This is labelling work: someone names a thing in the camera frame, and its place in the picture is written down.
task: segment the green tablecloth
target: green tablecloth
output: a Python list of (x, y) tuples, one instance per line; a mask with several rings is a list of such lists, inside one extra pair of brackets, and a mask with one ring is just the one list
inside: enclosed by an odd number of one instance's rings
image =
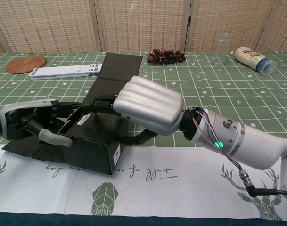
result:
[[(121, 54), (146, 55), (146, 52), (121, 52)], [(229, 53), (224, 67), (212, 67), (207, 53), (187, 52), (185, 62), (149, 66), (146, 57), (139, 76), (152, 79), (181, 92), (187, 107), (202, 106), (232, 119), (242, 121), (262, 131), (287, 138), (287, 52), (264, 52), (267, 58), (277, 61), (278, 67), (271, 76), (258, 72), (234, 60)], [(79, 101), (86, 96), (96, 77), (79, 77), (31, 81), (28, 74), (6, 73), (11, 61), (32, 54), (0, 54), (0, 110), (9, 103), (43, 98), (60, 101)], [(46, 57), (44, 67), (102, 63), (103, 53), (41, 54)], [(129, 134), (143, 130), (130, 124)], [(0, 138), (0, 144), (7, 143)], [(181, 132), (158, 136), (144, 146), (194, 146), (183, 138)]]

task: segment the metal hinge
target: metal hinge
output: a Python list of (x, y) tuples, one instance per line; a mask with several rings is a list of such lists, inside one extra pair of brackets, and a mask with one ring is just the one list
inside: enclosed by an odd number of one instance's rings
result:
[(190, 27), (190, 22), (191, 22), (191, 16), (189, 16), (189, 19), (187, 21), (187, 27)]

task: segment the clear plastic cup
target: clear plastic cup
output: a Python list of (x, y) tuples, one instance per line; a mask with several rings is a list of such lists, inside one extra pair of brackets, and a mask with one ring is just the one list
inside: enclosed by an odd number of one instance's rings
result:
[(210, 64), (212, 66), (223, 66), (227, 60), (230, 45), (230, 35), (218, 34), (214, 41), (213, 52), (210, 53)]

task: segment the grapes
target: grapes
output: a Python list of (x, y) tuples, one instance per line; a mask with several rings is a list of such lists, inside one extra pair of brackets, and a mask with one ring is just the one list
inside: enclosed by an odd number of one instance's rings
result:
[(159, 64), (159, 65), (168, 65), (174, 64), (176, 62), (183, 63), (186, 60), (184, 52), (180, 52), (179, 50), (159, 50), (157, 48), (153, 49), (152, 53), (149, 53), (147, 62), (151, 65)]

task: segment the black box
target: black box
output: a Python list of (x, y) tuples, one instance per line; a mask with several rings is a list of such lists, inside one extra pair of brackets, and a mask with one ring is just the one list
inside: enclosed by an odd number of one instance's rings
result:
[[(98, 78), (82, 105), (98, 95), (118, 94), (125, 84), (139, 74), (142, 56), (107, 53)], [(106, 113), (83, 115), (73, 112), (58, 134), (72, 138), (70, 148), (42, 143), (31, 136), (11, 141), (3, 149), (43, 161), (60, 162), (112, 175), (124, 146), (118, 138), (128, 135), (128, 121)]]

